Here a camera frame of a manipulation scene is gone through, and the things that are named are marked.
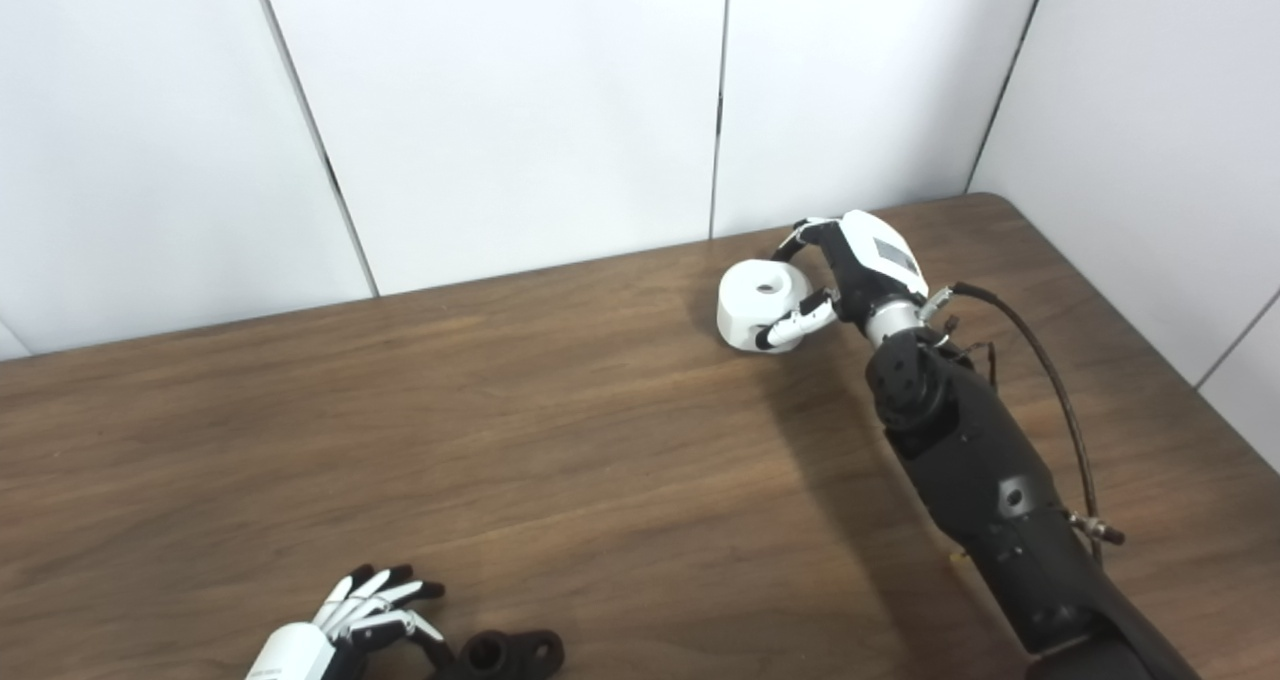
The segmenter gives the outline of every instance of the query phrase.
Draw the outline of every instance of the robotic hand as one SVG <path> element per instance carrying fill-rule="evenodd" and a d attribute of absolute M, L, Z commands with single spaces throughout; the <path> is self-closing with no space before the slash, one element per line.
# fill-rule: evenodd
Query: robotic hand
<path fill-rule="evenodd" d="M 412 580 L 398 565 L 380 572 L 361 565 L 334 585 L 310 622 L 271 633 L 247 680 L 356 680 L 369 653 L 408 640 L 422 648 L 433 680 L 547 680 L 564 662 L 556 633 L 480 633 L 454 657 L 444 635 L 407 603 L 444 595 L 444 585 Z"/>
<path fill-rule="evenodd" d="M 808 280 L 788 265 L 806 246 L 822 250 L 835 288 L 809 293 Z M 787 292 L 762 278 L 786 279 Z M 1102 571 L 1100 540 L 1120 544 L 1124 535 L 1097 519 L 1088 458 L 1061 379 L 1004 301 L 965 283 L 928 298 L 906 241 L 861 211 L 800 220 L 772 260 L 727 270 L 719 292 L 721 334 L 744 351 L 785 352 L 836 320 L 868 338 L 876 351 L 867 380 L 884 435 L 929 516 L 973 560 L 1027 652 L 1039 656 L 1029 680 L 1198 680 Z M 996 394 L 995 356 L 991 379 L 982 378 L 969 350 L 950 342 L 952 323 L 943 332 L 928 325 L 956 295 L 1010 316 L 1048 371 L 1076 442 L 1084 515 L 1064 506 L 1048 466 Z M 776 305 L 792 301 L 794 307 Z M 759 316 L 750 315 L 763 307 L 777 319 L 755 324 Z"/>
<path fill-rule="evenodd" d="M 374 572 L 361 565 L 334 585 L 310 622 L 291 622 L 271 633 L 248 671 L 248 680 L 355 680 L 369 653 L 408 639 L 436 668 L 452 666 L 444 636 L 412 610 L 416 599 L 444 595 L 444 585 L 410 580 L 408 565 Z"/>

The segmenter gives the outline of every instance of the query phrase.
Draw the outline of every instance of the black fingertip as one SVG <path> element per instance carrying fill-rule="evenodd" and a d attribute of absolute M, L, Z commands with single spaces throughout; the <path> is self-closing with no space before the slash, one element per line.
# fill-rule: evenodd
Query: black fingertip
<path fill-rule="evenodd" d="M 440 583 L 422 583 L 422 589 L 415 594 L 415 599 L 434 601 L 444 597 L 444 585 Z"/>
<path fill-rule="evenodd" d="M 369 565 L 367 562 L 365 565 L 361 565 L 356 570 L 352 570 L 351 571 L 351 585 L 352 585 L 352 589 L 364 585 L 372 576 L 374 576 L 374 566 Z"/>
<path fill-rule="evenodd" d="M 413 566 L 407 562 L 404 565 L 389 567 L 388 570 L 390 571 L 390 576 L 387 579 L 387 585 L 384 587 L 398 585 L 403 583 L 403 580 L 408 580 L 413 576 Z"/>

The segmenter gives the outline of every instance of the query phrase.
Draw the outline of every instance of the black mechanical part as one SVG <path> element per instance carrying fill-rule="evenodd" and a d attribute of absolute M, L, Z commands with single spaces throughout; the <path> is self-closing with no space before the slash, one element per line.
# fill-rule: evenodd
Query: black mechanical part
<path fill-rule="evenodd" d="M 1044 346 L 1036 337 L 1030 325 L 1023 320 L 1012 306 L 1000 300 L 1000 296 L 996 293 L 987 288 L 970 286 L 969 283 L 956 283 L 951 286 L 951 291 L 955 295 L 973 297 L 997 307 L 1019 329 L 1023 337 L 1027 338 L 1027 343 L 1032 346 L 1032 351 L 1036 353 L 1037 360 L 1039 360 L 1041 366 L 1044 368 L 1044 374 L 1048 375 L 1048 380 L 1053 385 L 1053 394 L 1057 396 L 1059 405 L 1062 406 L 1066 429 L 1071 435 L 1071 447 L 1075 449 L 1075 464 L 1080 469 L 1080 483 L 1084 485 L 1084 511 L 1088 512 L 1089 517 L 1098 517 L 1098 493 L 1093 488 L 1093 470 L 1089 466 L 1089 453 L 1084 447 L 1084 434 L 1080 433 L 1080 424 L 1075 419 L 1075 409 L 1071 407 L 1071 398 L 1066 394 L 1062 376 L 1059 374 L 1057 368 L 1053 366 L 1053 360 L 1048 356 L 1048 351 L 1044 350 Z M 1098 538 L 1089 537 L 1089 549 L 1093 552 L 1093 561 L 1102 565 L 1102 543 L 1098 542 Z"/>
<path fill-rule="evenodd" d="M 365 675 L 365 667 L 367 666 L 369 656 L 366 653 L 353 648 L 351 643 L 338 643 L 338 647 L 334 648 L 333 660 L 329 661 L 329 667 L 325 667 L 320 680 L 361 677 Z"/>
<path fill-rule="evenodd" d="M 1114 638 L 1148 675 L 1098 676 L 1198 680 L 1089 557 L 1048 466 L 987 380 L 934 344 L 899 333 L 877 348 L 867 368 L 876 410 L 933 521 L 973 560 L 1023 647 Z"/>
<path fill-rule="evenodd" d="M 1133 648 L 1115 638 L 1100 638 L 1036 661 L 1027 680 L 1155 680 Z"/>
<path fill-rule="evenodd" d="M 547 680 L 564 665 L 564 643 L 550 630 L 507 635 L 486 630 L 467 640 L 435 680 Z"/>

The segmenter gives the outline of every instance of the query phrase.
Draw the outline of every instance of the white wall panel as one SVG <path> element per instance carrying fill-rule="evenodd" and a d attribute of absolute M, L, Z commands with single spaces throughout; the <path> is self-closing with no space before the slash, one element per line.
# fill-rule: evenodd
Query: white wall panel
<path fill-rule="evenodd" d="M 27 347 L 14 337 L 13 332 L 0 321 L 0 360 L 13 360 L 14 357 L 27 357 Z"/>
<path fill-rule="evenodd" d="M 1258 320 L 1201 387 L 1222 417 L 1280 470 L 1280 306 Z"/>
<path fill-rule="evenodd" d="M 1034 0 L 730 0 L 717 234 L 959 193 Z"/>
<path fill-rule="evenodd" d="M 723 0 L 271 0 L 383 292 L 705 237 Z"/>
<path fill-rule="evenodd" d="M 1041 0 L 973 183 L 1192 383 L 1280 286 L 1276 37 L 1276 0 Z"/>
<path fill-rule="evenodd" d="M 0 0 L 0 304 L 33 352 L 367 297 L 259 0 Z"/>

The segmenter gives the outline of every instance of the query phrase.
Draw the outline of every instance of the wooden table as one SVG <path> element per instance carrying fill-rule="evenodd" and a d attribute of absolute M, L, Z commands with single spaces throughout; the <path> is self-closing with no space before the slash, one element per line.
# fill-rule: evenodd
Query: wooden table
<path fill-rule="evenodd" d="M 1056 357 L 1130 537 L 1120 587 L 1206 677 L 1275 677 L 1280 478 L 1005 201 L 883 216 L 934 284 L 997 291 Z M 339 575 L 408 561 L 448 585 L 424 612 L 456 643 L 550 627 L 566 679 L 1020 677 L 887 452 L 856 332 L 721 343 L 721 273 L 781 237 L 0 365 L 0 672 L 238 680 Z M 998 343 L 1078 505 L 1028 347 L 950 311 Z M 424 674 L 398 647 L 367 677 Z"/>

